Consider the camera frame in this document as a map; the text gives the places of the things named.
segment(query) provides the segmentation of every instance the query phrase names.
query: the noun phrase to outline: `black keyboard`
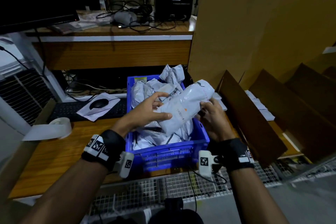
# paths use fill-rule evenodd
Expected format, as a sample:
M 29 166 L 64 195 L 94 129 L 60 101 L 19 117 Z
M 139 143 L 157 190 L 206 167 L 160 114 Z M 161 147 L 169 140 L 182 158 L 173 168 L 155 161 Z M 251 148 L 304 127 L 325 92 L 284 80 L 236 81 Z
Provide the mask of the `black keyboard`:
M 48 123 L 54 119 L 61 117 L 67 117 L 70 119 L 71 122 L 88 120 L 87 118 L 84 118 L 76 114 L 76 112 L 79 111 L 82 107 L 84 107 L 87 103 L 88 102 L 86 101 L 57 103 L 52 114 L 48 119 Z M 120 101 L 110 111 L 108 111 L 105 115 L 99 117 L 98 120 L 120 118 L 124 116 L 126 114 L 126 105 L 127 105 L 126 98 L 121 98 Z

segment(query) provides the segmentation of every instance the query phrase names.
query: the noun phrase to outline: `wrist tracker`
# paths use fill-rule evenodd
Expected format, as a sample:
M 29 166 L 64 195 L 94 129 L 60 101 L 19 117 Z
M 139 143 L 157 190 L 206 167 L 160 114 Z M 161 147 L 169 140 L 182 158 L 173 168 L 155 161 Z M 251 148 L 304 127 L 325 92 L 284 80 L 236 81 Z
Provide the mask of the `wrist tracker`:
M 85 146 L 82 159 L 98 162 L 110 172 L 117 171 L 126 178 L 132 166 L 134 155 L 125 152 L 125 140 L 113 130 L 105 130 L 100 135 L 93 135 Z
M 216 148 L 219 155 L 212 155 L 210 151 L 199 151 L 198 168 L 201 175 L 211 177 L 213 164 L 223 165 L 228 173 L 242 168 L 254 168 L 250 150 L 239 138 L 216 143 Z

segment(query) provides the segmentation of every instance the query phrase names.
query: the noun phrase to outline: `hand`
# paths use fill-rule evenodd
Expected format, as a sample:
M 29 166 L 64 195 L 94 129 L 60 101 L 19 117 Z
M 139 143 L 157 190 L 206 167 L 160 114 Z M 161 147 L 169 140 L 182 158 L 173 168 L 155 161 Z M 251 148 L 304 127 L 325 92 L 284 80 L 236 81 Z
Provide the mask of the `hand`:
M 199 114 L 196 118 L 204 125 L 209 137 L 214 141 L 223 141 L 235 138 L 224 111 L 218 101 L 210 98 L 210 102 L 201 102 L 201 110 L 205 113 L 203 117 Z
M 158 97 L 168 97 L 169 94 L 165 92 L 156 92 L 149 98 L 138 104 L 128 114 L 124 115 L 118 120 L 112 130 L 125 137 L 131 130 L 142 127 L 154 120 L 170 120 L 173 115 L 166 112 L 153 112 L 157 107 L 162 106 L 163 103 L 156 101 Z

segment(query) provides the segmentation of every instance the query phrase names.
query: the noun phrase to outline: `computer monitor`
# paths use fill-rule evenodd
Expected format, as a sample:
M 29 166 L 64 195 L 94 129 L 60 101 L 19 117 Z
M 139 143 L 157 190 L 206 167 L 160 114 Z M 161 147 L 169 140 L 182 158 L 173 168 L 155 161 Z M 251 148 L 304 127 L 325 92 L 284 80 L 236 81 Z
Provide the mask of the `computer monitor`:
M 79 20 L 71 0 L 0 0 L 0 34 Z

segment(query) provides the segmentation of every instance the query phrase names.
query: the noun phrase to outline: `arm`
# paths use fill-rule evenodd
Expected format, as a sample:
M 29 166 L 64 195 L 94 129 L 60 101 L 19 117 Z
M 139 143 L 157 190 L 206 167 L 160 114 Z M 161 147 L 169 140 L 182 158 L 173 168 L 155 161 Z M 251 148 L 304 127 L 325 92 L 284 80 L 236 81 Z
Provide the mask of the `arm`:
M 172 117 L 170 113 L 153 112 L 162 105 L 155 100 L 167 96 L 167 93 L 154 93 L 118 120 L 111 129 L 125 137 L 132 129 L 153 120 L 169 120 Z M 79 159 L 39 198 L 21 223 L 79 223 L 107 173 L 108 169 L 102 164 Z
M 201 103 L 205 115 L 203 117 L 198 116 L 208 135 L 217 142 L 235 138 L 217 100 L 210 99 L 210 101 L 211 103 Z M 231 171 L 229 178 L 242 223 L 288 223 L 253 168 Z

